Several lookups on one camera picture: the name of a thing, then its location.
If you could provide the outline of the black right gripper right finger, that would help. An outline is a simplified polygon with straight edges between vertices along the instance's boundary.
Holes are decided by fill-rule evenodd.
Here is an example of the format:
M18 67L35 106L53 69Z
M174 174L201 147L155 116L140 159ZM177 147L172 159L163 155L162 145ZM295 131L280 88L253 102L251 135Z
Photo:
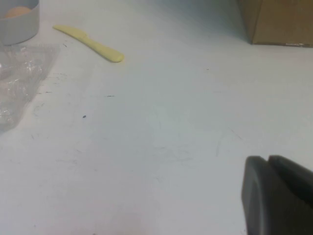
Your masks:
M279 155L269 156L268 163L294 195L308 205L313 204L313 172L311 170Z

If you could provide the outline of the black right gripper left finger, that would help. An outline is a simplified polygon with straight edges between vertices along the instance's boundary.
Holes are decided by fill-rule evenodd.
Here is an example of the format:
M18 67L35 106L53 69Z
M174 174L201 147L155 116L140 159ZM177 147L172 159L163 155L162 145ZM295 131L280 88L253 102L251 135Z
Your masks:
M311 235L313 205L294 195L268 160L245 162L242 204L249 235Z

